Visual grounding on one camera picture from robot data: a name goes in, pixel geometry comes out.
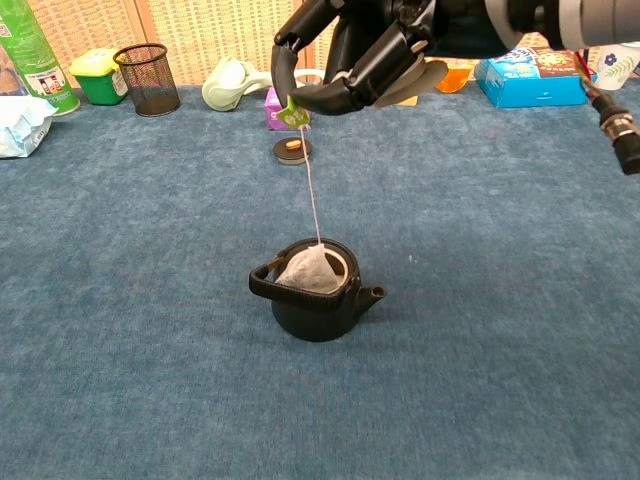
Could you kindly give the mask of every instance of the green spray can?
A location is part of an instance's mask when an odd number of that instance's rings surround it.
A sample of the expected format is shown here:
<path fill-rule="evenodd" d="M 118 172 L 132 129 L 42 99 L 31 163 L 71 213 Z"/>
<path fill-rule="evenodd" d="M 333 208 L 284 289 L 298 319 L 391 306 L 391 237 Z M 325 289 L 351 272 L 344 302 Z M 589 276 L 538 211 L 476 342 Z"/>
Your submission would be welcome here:
<path fill-rule="evenodd" d="M 80 106 L 27 0 L 0 0 L 0 44 L 29 93 L 48 100 L 56 115 Z"/>

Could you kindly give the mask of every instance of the tea bag string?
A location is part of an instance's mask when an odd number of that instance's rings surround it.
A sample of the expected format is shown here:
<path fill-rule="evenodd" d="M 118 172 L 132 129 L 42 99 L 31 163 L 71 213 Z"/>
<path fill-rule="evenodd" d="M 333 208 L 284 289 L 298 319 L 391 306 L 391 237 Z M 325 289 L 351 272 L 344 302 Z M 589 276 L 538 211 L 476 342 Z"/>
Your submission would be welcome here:
<path fill-rule="evenodd" d="M 309 162 L 309 155 L 307 154 L 307 144 L 304 140 L 304 129 L 305 127 L 300 127 L 300 138 L 302 140 L 302 151 L 304 153 L 304 163 L 307 165 L 307 179 L 309 181 L 309 194 L 311 195 L 311 209 L 313 211 L 313 221 L 316 224 L 316 235 L 318 237 L 318 245 L 322 243 L 322 239 L 320 237 L 320 224 L 318 223 L 318 211 L 316 210 L 316 200 L 313 194 L 313 182 L 311 181 L 311 162 Z"/>

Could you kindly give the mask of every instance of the tissue box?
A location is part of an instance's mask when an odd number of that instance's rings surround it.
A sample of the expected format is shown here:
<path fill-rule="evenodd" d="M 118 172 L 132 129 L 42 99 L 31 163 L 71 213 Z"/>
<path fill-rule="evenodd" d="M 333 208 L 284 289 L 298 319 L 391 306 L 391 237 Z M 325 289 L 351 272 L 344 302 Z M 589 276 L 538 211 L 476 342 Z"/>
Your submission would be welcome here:
<path fill-rule="evenodd" d="M 278 94 L 273 87 L 271 87 L 267 93 L 267 99 L 264 102 L 264 109 L 267 115 L 267 128 L 269 130 L 278 132 L 297 130 L 296 128 L 288 127 L 276 116 L 277 113 L 282 110 L 282 105 L 280 105 Z"/>
<path fill-rule="evenodd" d="M 476 66 L 480 88 L 498 108 L 583 105 L 587 95 L 571 52 L 520 47 Z"/>

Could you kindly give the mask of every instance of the black mesh pencil holder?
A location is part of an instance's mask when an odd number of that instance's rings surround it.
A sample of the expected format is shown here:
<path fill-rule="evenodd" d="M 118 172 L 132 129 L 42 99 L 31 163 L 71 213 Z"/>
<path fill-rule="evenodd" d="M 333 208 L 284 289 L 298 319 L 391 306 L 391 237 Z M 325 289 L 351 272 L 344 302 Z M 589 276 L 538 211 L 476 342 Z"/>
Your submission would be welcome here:
<path fill-rule="evenodd" d="M 120 66 L 138 115 L 157 117 L 180 107 L 164 45 L 133 45 L 118 51 L 113 60 Z"/>

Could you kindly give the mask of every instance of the teapot handle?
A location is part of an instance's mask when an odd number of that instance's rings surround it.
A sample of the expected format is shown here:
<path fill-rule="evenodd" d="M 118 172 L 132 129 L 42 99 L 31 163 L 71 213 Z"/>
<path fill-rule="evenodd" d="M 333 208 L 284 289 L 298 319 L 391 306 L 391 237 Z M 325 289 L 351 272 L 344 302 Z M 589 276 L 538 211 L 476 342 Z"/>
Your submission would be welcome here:
<path fill-rule="evenodd" d="M 282 302 L 305 310 L 331 311 L 339 308 L 342 303 L 345 289 L 336 294 L 312 293 L 299 288 L 276 284 L 267 280 L 267 276 L 284 259 L 278 257 L 271 263 L 264 264 L 249 275 L 249 290 L 255 295 L 267 298 L 274 302 Z"/>

